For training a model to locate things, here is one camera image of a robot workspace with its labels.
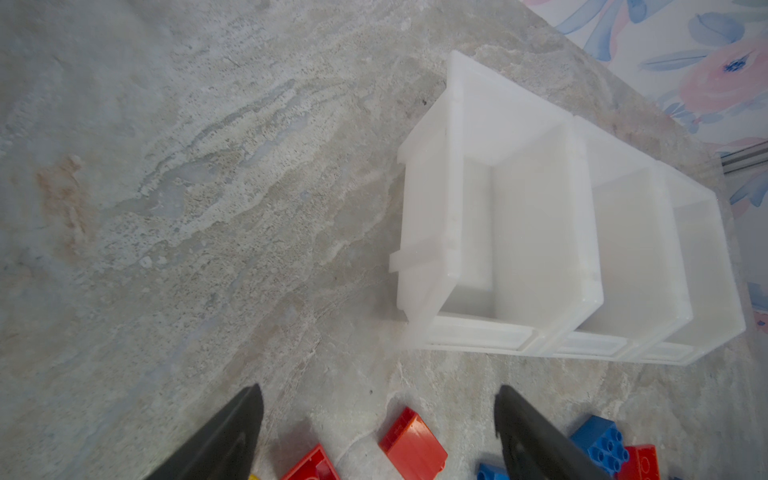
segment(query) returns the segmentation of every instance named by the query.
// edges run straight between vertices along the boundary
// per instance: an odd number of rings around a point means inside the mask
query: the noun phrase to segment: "brown stain on stone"
[[[43,193],[45,219],[50,226],[62,230],[61,247],[55,253],[69,261],[83,256],[95,233],[95,214],[88,203],[88,190],[76,176],[82,167],[80,157],[68,155],[55,165],[38,169],[36,174]]]

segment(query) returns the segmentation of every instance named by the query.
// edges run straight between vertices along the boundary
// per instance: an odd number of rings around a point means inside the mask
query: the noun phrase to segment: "blue toy block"
[[[615,423],[596,415],[571,435],[571,441],[610,476],[621,470],[621,466],[629,460],[623,439]]]
[[[478,480],[509,480],[509,475],[507,475],[506,468],[481,463],[478,470]]]

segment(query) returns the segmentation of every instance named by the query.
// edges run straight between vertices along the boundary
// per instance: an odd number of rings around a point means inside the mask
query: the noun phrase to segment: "red toy block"
[[[627,447],[629,461],[621,466],[617,480],[660,480],[659,459],[653,445]]]
[[[379,447],[405,480],[434,480],[448,453],[418,413],[406,407]]]
[[[307,453],[282,480],[341,480],[321,444]]]

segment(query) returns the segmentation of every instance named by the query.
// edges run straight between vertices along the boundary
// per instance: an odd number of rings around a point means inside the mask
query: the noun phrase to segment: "white container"
[[[660,166],[674,206],[694,319],[640,361],[687,365],[742,333],[745,322],[715,193]]]
[[[398,162],[390,271],[410,346],[532,355],[602,304],[584,142],[567,111],[454,51]]]
[[[555,356],[636,359],[693,318],[663,164],[583,118],[605,302]]]

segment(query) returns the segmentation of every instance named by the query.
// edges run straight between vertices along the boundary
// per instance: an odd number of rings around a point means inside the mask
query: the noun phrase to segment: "toy building block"
[[[571,435],[571,441],[610,476],[620,471],[621,465],[629,460],[629,452],[621,444],[622,439],[615,423],[596,415]]]
[[[321,444],[286,473],[282,480],[341,480]]]
[[[509,475],[506,468],[481,463],[478,480],[509,480]]]
[[[627,447],[629,462],[616,474],[617,480],[660,480],[659,459],[653,445]]]
[[[379,447],[405,480],[434,480],[445,468],[448,458],[419,414],[408,407],[384,435]]]

